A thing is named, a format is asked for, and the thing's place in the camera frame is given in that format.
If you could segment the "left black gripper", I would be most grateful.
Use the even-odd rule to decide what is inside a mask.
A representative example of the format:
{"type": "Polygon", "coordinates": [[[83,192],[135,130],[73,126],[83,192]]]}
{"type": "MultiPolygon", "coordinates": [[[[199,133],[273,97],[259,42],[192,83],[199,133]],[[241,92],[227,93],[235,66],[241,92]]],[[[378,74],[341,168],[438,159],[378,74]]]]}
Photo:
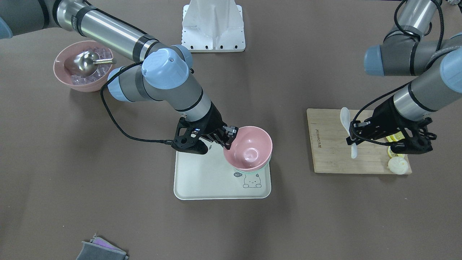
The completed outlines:
{"type": "Polygon", "coordinates": [[[367,121],[349,123],[349,137],[346,138],[346,143],[352,146],[371,142],[371,140],[395,134],[409,126],[411,126],[411,120],[398,112],[394,97],[390,97],[374,110],[372,117],[367,121]]]}

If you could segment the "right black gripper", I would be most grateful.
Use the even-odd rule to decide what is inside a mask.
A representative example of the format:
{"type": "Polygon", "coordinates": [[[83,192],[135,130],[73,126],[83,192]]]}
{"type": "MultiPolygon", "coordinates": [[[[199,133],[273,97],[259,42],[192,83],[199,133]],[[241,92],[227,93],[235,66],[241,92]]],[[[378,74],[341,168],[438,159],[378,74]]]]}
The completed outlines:
{"type": "Polygon", "coordinates": [[[191,127],[200,129],[199,133],[206,140],[219,143],[224,149],[230,150],[232,142],[237,137],[238,127],[229,126],[223,120],[221,113],[211,103],[210,110],[200,120],[188,122],[191,127]]]}

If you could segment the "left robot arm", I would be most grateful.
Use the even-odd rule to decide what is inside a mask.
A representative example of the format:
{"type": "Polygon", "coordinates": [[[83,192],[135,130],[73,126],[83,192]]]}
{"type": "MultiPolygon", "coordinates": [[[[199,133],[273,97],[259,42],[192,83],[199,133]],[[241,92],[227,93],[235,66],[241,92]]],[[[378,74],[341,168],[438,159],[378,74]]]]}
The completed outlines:
{"type": "Polygon", "coordinates": [[[436,135],[428,131],[430,115],[461,98],[461,34],[443,40],[441,0],[403,0],[383,43],[371,46],[363,65],[369,75],[415,78],[385,94],[387,100],[363,122],[350,123],[348,145],[401,132],[403,140],[385,143],[398,153],[432,150],[436,135]]]}

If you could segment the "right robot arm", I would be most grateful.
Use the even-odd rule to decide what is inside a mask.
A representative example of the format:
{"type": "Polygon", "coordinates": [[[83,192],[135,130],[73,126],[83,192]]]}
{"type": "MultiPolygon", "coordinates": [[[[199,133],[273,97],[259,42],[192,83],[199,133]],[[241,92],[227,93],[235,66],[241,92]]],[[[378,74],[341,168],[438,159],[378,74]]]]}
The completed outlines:
{"type": "Polygon", "coordinates": [[[168,102],[180,119],[172,140],[155,140],[179,152],[203,155],[204,143],[229,150],[238,127],[221,114],[195,79],[192,55],[184,46],[166,46],[141,29],[85,0],[2,0],[1,38],[60,27],[103,44],[133,64],[114,69],[103,85],[120,101],[168,102]]]}

